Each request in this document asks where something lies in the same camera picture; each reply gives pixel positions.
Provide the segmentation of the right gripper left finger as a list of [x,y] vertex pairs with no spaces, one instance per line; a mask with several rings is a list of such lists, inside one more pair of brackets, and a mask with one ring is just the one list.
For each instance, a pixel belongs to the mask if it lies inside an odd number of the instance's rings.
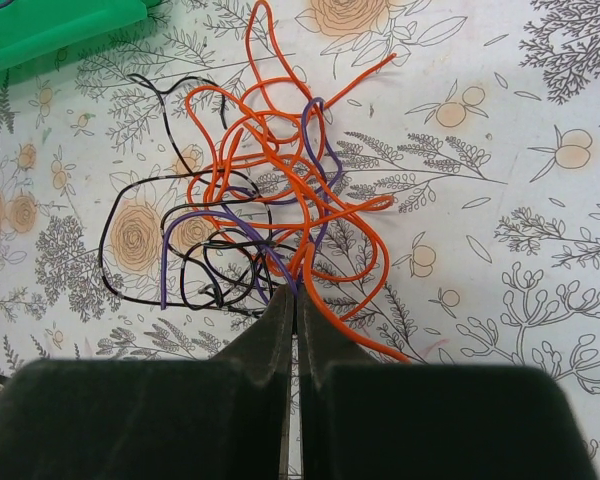
[[289,457],[293,293],[274,293],[262,316],[217,360],[239,374],[227,430],[231,479],[284,479]]

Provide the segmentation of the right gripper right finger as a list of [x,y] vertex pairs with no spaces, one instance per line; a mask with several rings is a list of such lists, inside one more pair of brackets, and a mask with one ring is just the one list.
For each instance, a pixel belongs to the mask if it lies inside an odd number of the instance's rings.
[[348,339],[321,313],[308,288],[298,290],[295,331],[298,338],[301,456],[305,479],[341,479],[340,447],[350,432],[339,401],[346,382],[338,375],[352,366],[374,365],[362,347]]

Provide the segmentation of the green compartment tray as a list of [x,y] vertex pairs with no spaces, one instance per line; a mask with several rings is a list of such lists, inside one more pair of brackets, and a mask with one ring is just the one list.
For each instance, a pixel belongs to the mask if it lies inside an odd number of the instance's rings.
[[0,72],[53,50],[129,26],[157,1],[0,1]]

